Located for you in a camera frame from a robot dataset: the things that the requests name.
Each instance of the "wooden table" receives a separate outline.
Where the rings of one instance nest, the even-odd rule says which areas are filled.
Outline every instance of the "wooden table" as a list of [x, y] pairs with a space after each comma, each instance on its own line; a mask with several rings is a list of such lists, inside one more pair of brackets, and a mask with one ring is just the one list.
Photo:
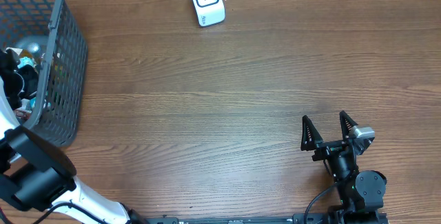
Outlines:
[[191, 0], [68, 0], [90, 47], [81, 179], [149, 217], [304, 212], [331, 179], [301, 117], [332, 141], [346, 110], [376, 131], [358, 164], [387, 176], [391, 223], [440, 223], [440, 0], [223, 1], [202, 29]]

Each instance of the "plastic basket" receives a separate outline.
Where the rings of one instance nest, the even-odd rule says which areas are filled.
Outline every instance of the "plastic basket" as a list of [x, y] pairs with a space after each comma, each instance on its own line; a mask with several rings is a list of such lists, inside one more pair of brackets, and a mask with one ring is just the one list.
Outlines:
[[64, 0], [0, 0], [0, 46], [35, 41], [44, 53], [35, 107], [23, 124], [56, 146], [73, 142], [88, 47]]

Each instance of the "mechanical arm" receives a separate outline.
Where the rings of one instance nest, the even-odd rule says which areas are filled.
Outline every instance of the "mechanical arm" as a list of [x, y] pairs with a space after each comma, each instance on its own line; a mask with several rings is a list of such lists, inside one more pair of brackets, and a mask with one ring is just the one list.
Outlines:
[[[76, 176], [69, 158], [47, 141], [22, 126], [9, 112], [1, 111], [0, 198], [21, 211], [32, 208], [48, 210], [35, 223], [52, 212], [67, 214], [85, 224], [387, 224], [386, 214], [379, 214], [386, 178], [375, 171], [359, 172], [356, 157], [371, 145], [375, 132], [360, 127], [345, 112], [340, 113], [342, 140], [324, 142], [311, 120], [302, 119], [301, 150], [314, 151], [313, 161], [323, 161], [334, 184], [320, 193], [304, 214], [287, 217], [142, 218], [122, 203], [110, 201], [85, 185]], [[6, 175], [14, 160], [23, 157], [28, 163]], [[312, 204], [332, 189], [338, 190], [341, 205], [331, 206], [326, 214], [309, 214]], [[0, 212], [7, 224], [10, 222]]]

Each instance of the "wire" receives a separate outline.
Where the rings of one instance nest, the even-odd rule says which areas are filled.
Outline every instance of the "wire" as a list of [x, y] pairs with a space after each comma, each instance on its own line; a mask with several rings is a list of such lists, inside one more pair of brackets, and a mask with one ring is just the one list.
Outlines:
[[334, 189], [335, 187], [339, 186], [341, 183], [347, 181], [348, 179], [351, 178], [352, 174], [357, 170], [358, 166], [357, 166], [357, 156], [356, 156], [356, 150], [353, 146], [353, 143], [349, 143], [349, 146], [352, 148], [352, 155], [353, 155], [353, 164], [354, 167], [352, 168], [351, 172], [341, 181], [338, 181], [336, 183], [334, 183], [333, 185], [329, 186], [327, 189], [323, 190], [320, 194], [318, 194], [316, 197], [314, 197], [314, 199], [312, 199], [312, 201], [309, 203], [308, 207], [305, 210], [305, 213], [303, 214], [303, 223], [304, 224], [308, 224], [308, 213], [312, 208], [312, 205], [322, 196], [326, 195], [327, 193], [329, 193], [332, 189]]
[[8, 217], [6, 217], [5, 213], [3, 212], [3, 210], [0, 207], [0, 219], [5, 223], [5, 224], [12, 224], [11, 221], [8, 220]]
[[97, 223], [107, 224], [105, 221], [102, 221], [102, 220], [98, 219], [97, 217], [95, 217], [91, 213], [89, 213], [88, 211], [84, 210], [82, 207], [79, 207], [79, 206], [77, 206], [77, 205], [75, 205], [73, 203], [60, 203], [60, 204], [55, 205], [50, 210], [48, 210], [44, 215], [42, 215], [38, 220], [36, 220], [34, 222], [34, 224], [40, 223], [41, 221], [46, 219], [51, 213], [53, 213], [53, 211], [55, 211], [57, 208], [64, 207], [64, 206], [68, 206], [69, 208], [73, 207], [74, 209], [76, 209], [76, 210], [80, 211], [81, 213], [85, 214], [87, 217], [91, 218], [92, 220], [96, 221]]

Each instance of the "gray crate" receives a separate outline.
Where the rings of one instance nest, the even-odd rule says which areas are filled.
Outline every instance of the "gray crate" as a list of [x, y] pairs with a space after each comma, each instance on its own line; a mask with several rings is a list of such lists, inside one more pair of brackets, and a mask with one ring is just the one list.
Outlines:
[[73, 142], [88, 46], [64, 0], [0, 0], [0, 47], [42, 44], [37, 99], [24, 124], [54, 145]]

